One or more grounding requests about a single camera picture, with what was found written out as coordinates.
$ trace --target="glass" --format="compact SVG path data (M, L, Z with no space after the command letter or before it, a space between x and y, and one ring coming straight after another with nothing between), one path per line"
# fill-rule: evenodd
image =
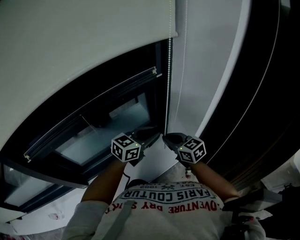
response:
M84 165L108 150L111 139L150 122L145 94L131 99L109 113L104 127L87 126L55 151L63 157Z
M5 180L7 191L5 202L17 207L53 185L53 183L33 178L6 165L4 165L2 178Z

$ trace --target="forearm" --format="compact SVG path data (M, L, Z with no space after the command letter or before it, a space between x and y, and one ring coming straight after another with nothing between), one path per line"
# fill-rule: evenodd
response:
M213 190L222 201L232 197L239 197L235 187L206 164L198 162L191 165L191 169L198 181Z
M122 178L126 163L114 160L86 189L83 201L102 201L111 204Z

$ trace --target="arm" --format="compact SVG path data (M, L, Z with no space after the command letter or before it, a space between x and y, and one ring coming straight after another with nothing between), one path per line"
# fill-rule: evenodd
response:
M114 160L104 173L97 176L86 189L81 202L102 201L111 204L121 181L126 163Z
M90 240L117 191L126 163L114 160L86 189L69 221L63 240Z
M223 202L232 197L239 197L237 190L230 182L203 162L191 164L190 166L198 181L213 190Z

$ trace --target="white roller blind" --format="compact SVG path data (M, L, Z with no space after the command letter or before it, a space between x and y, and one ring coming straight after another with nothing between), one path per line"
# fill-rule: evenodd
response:
M0 1L0 149L53 93L120 54L169 37L168 0ZM172 36L175 36L175 0Z

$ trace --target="white t-shirt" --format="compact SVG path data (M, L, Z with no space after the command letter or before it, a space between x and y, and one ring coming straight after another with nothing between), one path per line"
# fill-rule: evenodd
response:
M221 199L196 182L144 184L131 187L108 205L87 201L77 205L63 240L100 240L113 225L124 203L134 201L117 239L220 239L231 225L231 212ZM246 239L265 239L258 221L249 225Z

